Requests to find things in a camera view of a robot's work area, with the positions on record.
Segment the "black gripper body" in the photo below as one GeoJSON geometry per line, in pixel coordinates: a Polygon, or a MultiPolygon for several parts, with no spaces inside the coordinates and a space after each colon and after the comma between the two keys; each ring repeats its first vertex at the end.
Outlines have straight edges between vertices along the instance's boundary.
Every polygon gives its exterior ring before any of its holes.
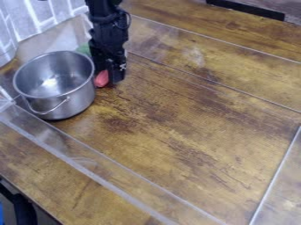
{"type": "Polygon", "coordinates": [[[121,7],[123,0],[84,0],[88,7],[88,19],[92,23],[90,30],[90,47],[105,50],[109,59],[126,60],[123,44],[129,40],[131,15],[121,7]]]}

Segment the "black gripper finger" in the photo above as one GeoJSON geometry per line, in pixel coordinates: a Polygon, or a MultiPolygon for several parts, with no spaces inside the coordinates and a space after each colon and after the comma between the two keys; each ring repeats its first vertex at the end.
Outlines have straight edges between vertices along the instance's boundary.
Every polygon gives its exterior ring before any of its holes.
{"type": "Polygon", "coordinates": [[[92,62],[95,66],[97,74],[107,74],[109,73],[109,55],[107,52],[98,47],[90,47],[92,62]]]}
{"type": "Polygon", "coordinates": [[[121,61],[113,59],[107,60],[107,70],[111,83],[118,83],[125,79],[126,69],[127,69],[127,62],[125,59],[122,59],[121,61]]]}

